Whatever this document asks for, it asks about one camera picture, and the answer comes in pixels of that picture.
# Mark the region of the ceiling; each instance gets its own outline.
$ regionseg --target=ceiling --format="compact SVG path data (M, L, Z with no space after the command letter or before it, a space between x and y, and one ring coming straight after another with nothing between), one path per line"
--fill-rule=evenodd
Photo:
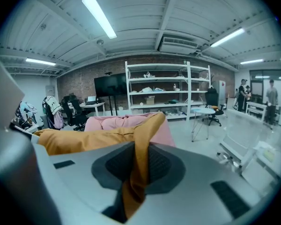
M281 64L281 30L260 0L97 1L117 38L107 37L81 0L22 0L0 31L0 60L6 69L12 75L60 76L100 60L160 54L164 36L197 43L196 52L185 57L235 71L247 60ZM240 27L245 33L210 47ZM26 58L56 65L27 63Z

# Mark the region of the backpack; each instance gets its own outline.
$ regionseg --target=backpack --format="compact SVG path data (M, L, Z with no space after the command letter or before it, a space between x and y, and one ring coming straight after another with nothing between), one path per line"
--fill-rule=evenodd
M56 112L54 115L54 127L61 129L64 126L64 119L60 111Z

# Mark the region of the television screen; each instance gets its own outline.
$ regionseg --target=television screen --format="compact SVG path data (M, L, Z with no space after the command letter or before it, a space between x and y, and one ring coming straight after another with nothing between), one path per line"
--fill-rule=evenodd
M127 94L126 74L115 74L94 79L97 97Z

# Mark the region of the fluorescent ceiling light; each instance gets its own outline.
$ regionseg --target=fluorescent ceiling light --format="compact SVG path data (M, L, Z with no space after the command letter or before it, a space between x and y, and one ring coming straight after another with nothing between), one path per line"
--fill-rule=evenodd
M232 39L232 38L234 38L234 37L236 37L236 36L238 36L238 35L240 35L242 33L244 33L244 29L240 28L240 29L236 30L235 32L232 32L231 34L229 34L226 37L222 38L221 40L211 44L211 47L217 47L218 45L220 45L220 44L222 44L222 43L224 43L224 42L226 42L226 41L228 41L228 40L230 40L230 39Z
M98 2L96 0L82 0L82 2L86 6L86 8L91 12L91 14L100 24L100 26L103 28L104 32L106 32L107 36L110 39L116 38L117 35L112 29L109 21L107 20L104 12L100 8Z
M240 64L248 64L248 63L255 63L255 62L263 62L263 59L257 59L252 61L241 62Z
M35 62L35 63L46 64L46 65L51 65L51 66L54 66L56 64L54 62L46 62L46 61L41 61L41 60L36 60L36 59L31 59L31 58L27 58L26 61L27 62Z
M270 76L255 76L255 78L270 78Z

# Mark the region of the glass wall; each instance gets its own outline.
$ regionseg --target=glass wall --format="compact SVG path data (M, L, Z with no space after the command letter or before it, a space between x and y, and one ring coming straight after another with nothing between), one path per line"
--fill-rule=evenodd
M250 71L252 101L266 102L266 90L269 81L274 80L274 87L278 90L278 104L281 105L281 70L252 70Z

